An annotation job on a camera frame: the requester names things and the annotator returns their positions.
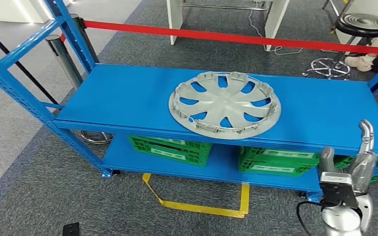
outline shoe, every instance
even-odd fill
[[[373,63],[363,60],[363,57],[346,57],[344,62],[351,67],[356,67],[361,72],[366,72],[372,69]]]

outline stanchion post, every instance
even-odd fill
[[[91,52],[92,57],[94,58],[95,63],[99,63],[99,59],[97,57],[97,54],[95,52],[94,47],[92,46],[91,41],[89,40],[88,34],[86,33],[86,25],[85,22],[83,21],[83,18],[79,17],[77,14],[71,14],[70,15],[73,19],[73,21],[77,24],[77,26],[80,29],[80,33],[82,34],[83,39],[86,42],[86,45],[89,48],[89,51]]]
[[[45,38],[54,56],[62,67],[63,71],[66,73],[67,78],[70,80],[73,88],[77,90],[79,86],[83,83],[83,78],[80,75],[77,67],[75,66],[66,46],[57,34],[49,35]]]
[[[83,78],[77,70],[77,67],[74,64],[69,52],[67,51],[66,46],[60,39],[60,36],[57,34],[49,35],[46,37],[46,41],[50,46],[51,50],[53,51],[53,54],[59,62],[60,66],[62,67],[63,71],[66,73],[67,78],[70,80],[74,89],[77,90],[79,86],[83,83]],[[97,135],[93,135],[95,133],[96,132],[87,132],[83,130],[80,131],[82,138],[84,138],[86,141],[92,144],[109,143],[113,138],[113,135],[109,133],[102,132],[96,133]]]

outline blue metal shelf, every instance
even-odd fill
[[[173,89],[201,72],[97,64],[54,124],[67,129],[308,152],[332,146],[336,154],[355,155],[361,143],[358,122],[366,118],[375,128],[378,153],[378,105],[365,82],[252,74],[268,83],[279,97],[280,119],[258,136],[219,140],[185,129],[167,107]]]
[[[282,104],[279,121],[252,138],[212,139],[179,125],[167,107],[169,95],[179,83],[204,71],[95,64],[82,32],[63,1],[44,1],[54,20],[0,60],[0,88],[93,164],[103,177],[110,177],[112,169],[119,169],[249,182],[306,191],[309,199],[317,201],[321,191],[316,168],[300,177],[240,173],[236,170],[233,145],[306,152],[319,152],[324,146],[332,146],[337,154],[355,155],[361,142],[357,124],[366,118],[374,126],[378,153],[378,105],[372,94],[378,90],[378,74],[368,83],[254,74],[254,78],[267,82],[279,97]],[[7,70],[58,26],[88,73],[88,78],[64,107],[39,101]],[[61,111],[54,117],[46,106]],[[116,136],[101,160],[69,129],[105,131]],[[226,145],[215,145],[207,166],[201,168],[136,153],[120,133]]]
[[[299,177],[248,174],[237,170],[238,149],[232,145],[214,145],[206,166],[199,167],[162,157],[136,152],[125,135],[115,134],[102,165],[109,169],[167,176],[189,177],[233,183],[250,183],[265,187],[320,192],[316,167]]]

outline stool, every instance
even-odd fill
[[[351,44],[356,37],[377,38],[378,37],[378,16],[351,13],[340,17],[335,22],[335,27],[351,35],[346,44]],[[349,78],[350,67],[341,61],[345,52],[338,52],[334,58],[319,58],[311,62],[311,68],[302,73],[308,76],[309,72],[315,72],[325,76],[327,79],[346,77]]]

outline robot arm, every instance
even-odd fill
[[[373,126],[363,119],[359,122],[362,143],[359,153],[344,173],[334,167],[334,150],[326,147],[320,156],[320,186],[325,203],[322,218],[328,236],[360,236],[366,232],[373,213],[373,204],[367,193],[376,165],[373,152]]]

